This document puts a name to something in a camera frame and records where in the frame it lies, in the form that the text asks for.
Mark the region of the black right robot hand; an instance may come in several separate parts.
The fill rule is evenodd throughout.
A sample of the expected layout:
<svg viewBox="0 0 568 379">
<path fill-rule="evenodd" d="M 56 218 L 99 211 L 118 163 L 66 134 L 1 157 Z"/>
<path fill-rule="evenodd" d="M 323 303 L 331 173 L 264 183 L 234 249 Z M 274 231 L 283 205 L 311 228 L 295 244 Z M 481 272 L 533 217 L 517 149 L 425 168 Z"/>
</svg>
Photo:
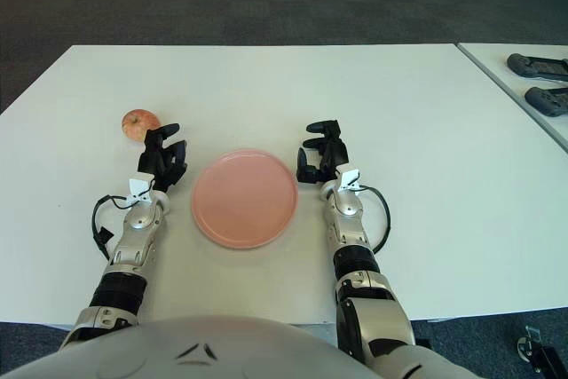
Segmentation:
<svg viewBox="0 0 568 379">
<path fill-rule="evenodd" d="M 306 130 L 321 137 L 306 139 L 298 149 L 296 179 L 300 183 L 317 184 L 335 179 L 337 167 L 349 162 L 346 145 L 341 139 L 337 120 L 310 123 Z M 305 150 L 316 150 L 320 156 L 319 166 L 309 165 Z"/>
</svg>

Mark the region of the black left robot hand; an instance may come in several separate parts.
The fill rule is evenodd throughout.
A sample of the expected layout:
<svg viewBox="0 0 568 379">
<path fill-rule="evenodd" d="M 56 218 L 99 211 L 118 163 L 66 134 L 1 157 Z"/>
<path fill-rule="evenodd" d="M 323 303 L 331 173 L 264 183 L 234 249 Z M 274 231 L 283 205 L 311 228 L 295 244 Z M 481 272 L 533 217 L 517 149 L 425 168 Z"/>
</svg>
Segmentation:
<svg viewBox="0 0 568 379">
<path fill-rule="evenodd" d="M 180 130 L 178 123 L 148 130 L 144 139 L 145 150 L 138 161 L 138 172 L 153 175 L 153 189 L 166 193 L 186 172 L 185 140 L 164 146 L 164 141 Z"/>
</svg>

